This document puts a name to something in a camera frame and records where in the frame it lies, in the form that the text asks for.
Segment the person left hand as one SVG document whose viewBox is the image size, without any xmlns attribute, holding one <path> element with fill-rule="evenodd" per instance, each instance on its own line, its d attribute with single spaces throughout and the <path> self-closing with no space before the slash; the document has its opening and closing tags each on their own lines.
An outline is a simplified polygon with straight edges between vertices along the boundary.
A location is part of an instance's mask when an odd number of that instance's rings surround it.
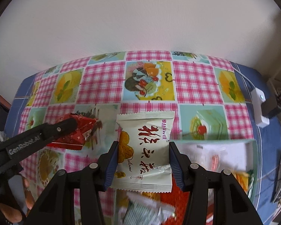
<svg viewBox="0 0 281 225">
<path fill-rule="evenodd" d="M 35 200 L 29 188 L 30 182 L 22 175 L 16 175 L 3 186 L 4 195 L 0 211 L 8 224 L 22 224 L 32 209 Z"/>
</svg>

